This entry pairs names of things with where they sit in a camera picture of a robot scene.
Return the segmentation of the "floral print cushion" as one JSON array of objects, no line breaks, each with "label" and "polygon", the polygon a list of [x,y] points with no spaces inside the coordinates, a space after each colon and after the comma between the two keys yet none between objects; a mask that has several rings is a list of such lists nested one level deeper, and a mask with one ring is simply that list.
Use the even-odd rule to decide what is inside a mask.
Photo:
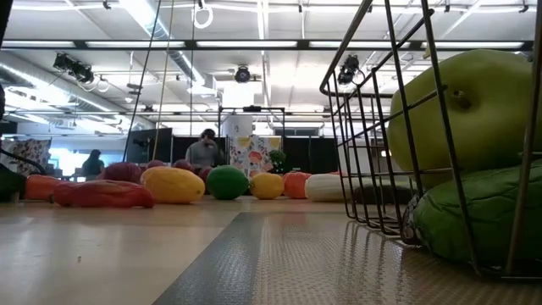
[{"label": "floral print cushion", "polygon": [[50,158],[51,144],[51,140],[6,138],[0,147],[0,164],[23,176],[44,175]]}]

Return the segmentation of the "person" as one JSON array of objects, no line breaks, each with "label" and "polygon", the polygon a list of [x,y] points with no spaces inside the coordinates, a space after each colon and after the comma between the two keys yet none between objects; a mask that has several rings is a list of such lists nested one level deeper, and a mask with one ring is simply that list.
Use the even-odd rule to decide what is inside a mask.
[{"label": "person", "polygon": [[216,167],[224,164],[224,154],[215,141],[215,131],[205,129],[197,142],[192,143],[186,153],[185,160],[194,169]]},{"label": "person", "polygon": [[93,149],[82,164],[82,173],[86,180],[95,180],[104,170],[104,162],[100,159],[101,152],[97,149]]}]

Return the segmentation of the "green cucumber with striped end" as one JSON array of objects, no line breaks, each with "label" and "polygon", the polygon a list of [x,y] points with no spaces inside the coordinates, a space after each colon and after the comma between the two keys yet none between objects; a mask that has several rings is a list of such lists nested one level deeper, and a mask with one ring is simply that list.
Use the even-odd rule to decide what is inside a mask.
[{"label": "green cucumber with striped end", "polygon": [[[462,186],[479,262],[503,265],[509,252],[520,168],[473,172]],[[427,247],[434,255],[468,263],[471,254],[462,222],[456,184],[447,181],[414,197],[402,216],[401,239]],[[542,160],[531,163],[523,235],[517,259],[542,259]]]}]

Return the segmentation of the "celery stalk bunch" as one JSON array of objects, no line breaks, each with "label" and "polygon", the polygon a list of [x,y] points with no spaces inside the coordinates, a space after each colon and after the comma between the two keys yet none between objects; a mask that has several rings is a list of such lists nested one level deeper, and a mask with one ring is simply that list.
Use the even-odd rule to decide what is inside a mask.
[{"label": "celery stalk bunch", "polygon": [[[369,177],[362,177],[362,183],[373,186]],[[376,187],[382,185],[391,185],[390,180],[377,178]],[[305,192],[307,198],[313,202],[344,202],[351,200],[352,193],[359,186],[358,178],[349,180],[336,174],[317,174],[308,178]]]}]

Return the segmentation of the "small background potted plant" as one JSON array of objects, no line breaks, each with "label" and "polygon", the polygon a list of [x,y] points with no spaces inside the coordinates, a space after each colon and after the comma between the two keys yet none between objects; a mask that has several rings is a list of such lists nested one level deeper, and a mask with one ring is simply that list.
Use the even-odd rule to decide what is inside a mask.
[{"label": "small background potted plant", "polygon": [[286,172],[286,155],[281,150],[270,151],[269,158],[272,164],[270,173],[282,175]]}]

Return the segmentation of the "green lime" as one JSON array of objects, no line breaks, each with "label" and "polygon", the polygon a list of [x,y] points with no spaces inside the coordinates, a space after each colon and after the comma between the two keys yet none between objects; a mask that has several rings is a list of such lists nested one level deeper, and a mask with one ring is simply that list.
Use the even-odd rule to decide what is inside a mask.
[{"label": "green lime", "polygon": [[208,192],[218,200],[235,200],[249,188],[245,174],[231,165],[221,165],[207,175]]}]

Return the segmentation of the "long red chili pepper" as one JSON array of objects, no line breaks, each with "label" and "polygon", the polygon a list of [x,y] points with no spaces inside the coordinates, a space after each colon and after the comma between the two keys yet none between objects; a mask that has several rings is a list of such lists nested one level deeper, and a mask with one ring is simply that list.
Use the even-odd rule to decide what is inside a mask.
[{"label": "long red chili pepper", "polygon": [[51,199],[62,207],[153,208],[155,200],[146,187],[116,180],[70,182],[55,186]]}]

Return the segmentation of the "orange mini pumpkin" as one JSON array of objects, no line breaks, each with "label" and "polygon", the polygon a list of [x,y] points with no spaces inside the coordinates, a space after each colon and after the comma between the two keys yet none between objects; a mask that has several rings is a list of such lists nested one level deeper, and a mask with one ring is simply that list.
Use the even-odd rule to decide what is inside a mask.
[{"label": "orange mini pumpkin", "polygon": [[305,199],[305,184],[311,174],[303,172],[290,172],[283,175],[284,195],[293,199]]}]

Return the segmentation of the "large dark purple eggplant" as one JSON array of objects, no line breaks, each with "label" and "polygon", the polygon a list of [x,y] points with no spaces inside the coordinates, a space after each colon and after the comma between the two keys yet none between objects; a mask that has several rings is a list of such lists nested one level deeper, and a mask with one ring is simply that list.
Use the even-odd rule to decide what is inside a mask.
[{"label": "large dark purple eggplant", "polygon": [[[359,186],[354,190],[354,195],[357,204],[375,205],[377,197],[382,200],[383,204],[393,204],[393,190],[391,185],[382,185],[376,188],[372,185]],[[407,204],[412,197],[413,194],[409,187],[395,187],[395,199],[399,204]]]}]

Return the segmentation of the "orange carrot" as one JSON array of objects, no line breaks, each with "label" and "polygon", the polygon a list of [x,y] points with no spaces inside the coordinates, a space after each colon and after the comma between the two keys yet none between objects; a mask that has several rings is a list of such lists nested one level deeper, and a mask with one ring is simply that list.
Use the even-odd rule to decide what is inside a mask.
[{"label": "orange carrot", "polygon": [[48,201],[57,186],[66,184],[66,180],[59,180],[46,175],[29,175],[25,182],[25,199]]}]

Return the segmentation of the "yellow-green apple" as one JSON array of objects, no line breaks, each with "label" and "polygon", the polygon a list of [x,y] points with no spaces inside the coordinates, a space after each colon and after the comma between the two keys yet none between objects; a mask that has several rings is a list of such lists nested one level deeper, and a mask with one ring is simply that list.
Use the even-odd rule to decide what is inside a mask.
[{"label": "yellow-green apple", "polygon": [[[534,84],[531,62],[478,49],[441,61],[439,70],[461,173],[520,164]],[[425,189],[452,178],[439,99],[420,101],[434,89],[434,71],[426,69],[396,91],[386,131],[394,162],[404,171],[418,162]]]}]

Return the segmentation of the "thin tan slanted pole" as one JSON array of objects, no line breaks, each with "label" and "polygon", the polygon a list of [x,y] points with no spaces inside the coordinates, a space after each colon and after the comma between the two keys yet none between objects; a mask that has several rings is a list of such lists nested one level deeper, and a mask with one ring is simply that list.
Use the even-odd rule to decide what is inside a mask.
[{"label": "thin tan slanted pole", "polygon": [[173,22],[174,22],[174,5],[176,0],[172,0],[171,7],[170,7],[170,16],[169,16],[169,29],[168,29],[168,36],[167,36],[167,43],[166,43],[166,49],[164,51],[165,53],[165,60],[164,60],[164,66],[163,66],[163,80],[162,80],[162,86],[160,91],[160,100],[159,100],[159,108],[158,108],[158,120],[157,120],[157,127],[156,127],[156,133],[155,133],[155,142],[152,150],[152,160],[157,159],[158,155],[158,141],[159,141],[159,131],[162,124],[162,111],[163,111],[163,97],[164,97],[164,90],[166,85],[166,78],[168,73],[168,64],[169,64],[169,48],[170,48],[170,42],[171,42],[171,35],[172,35],[172,28],[173,28]]}]

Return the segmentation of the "white cylindrical tank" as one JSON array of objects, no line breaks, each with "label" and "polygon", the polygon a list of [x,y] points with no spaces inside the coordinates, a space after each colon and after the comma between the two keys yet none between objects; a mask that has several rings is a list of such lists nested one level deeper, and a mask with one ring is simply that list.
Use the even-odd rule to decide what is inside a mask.
[{"label": "white cylindrical tank", "polygon": [[253,132],[252,116],[231,114],[221,122],[221,134],[228,137],[250,136]]}]

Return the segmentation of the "thin black slanted pole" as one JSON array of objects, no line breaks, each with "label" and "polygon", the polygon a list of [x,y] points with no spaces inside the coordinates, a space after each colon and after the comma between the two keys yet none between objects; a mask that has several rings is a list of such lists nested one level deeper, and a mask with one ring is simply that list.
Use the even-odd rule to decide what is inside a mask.
[{"label": "thin black slanted pole", "polygon": [[159,19],[159,8],[156,8],[154,4],[151,4],[149,0],[119,0],[123,5],[124,9],[130,14],[130,16],[135,20],[135,22],[147,33],[149,40],[147,43],[147,53],[142,65],[141,77],[139,84],[136,88],[136,99],[135,106],[132,111],[130,118],[130,126],[128,129],[128,134],[126,138],[126,143],[124,145],[124,154],[123,161],[127,160],[128,146],[130,143],[130,138],[133,130],[134,123],[136,121],[137,107],[141,98],[141,90],[143,88],[143,81],[145,79],[145,74],[147,72],[148,60],[152,50],[152,43],[154,36],[156,34],[156,27]]}]

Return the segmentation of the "yellow lemon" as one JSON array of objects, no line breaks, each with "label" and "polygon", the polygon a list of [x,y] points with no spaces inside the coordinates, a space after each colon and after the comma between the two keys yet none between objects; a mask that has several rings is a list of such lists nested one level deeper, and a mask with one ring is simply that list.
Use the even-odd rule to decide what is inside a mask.
[{"label": "yellow lemon", "polygon": [[282,177],[277,174],[259,173],[251,178],[251,194],[262,200],[271,200],[279,197],[284,191]]}]

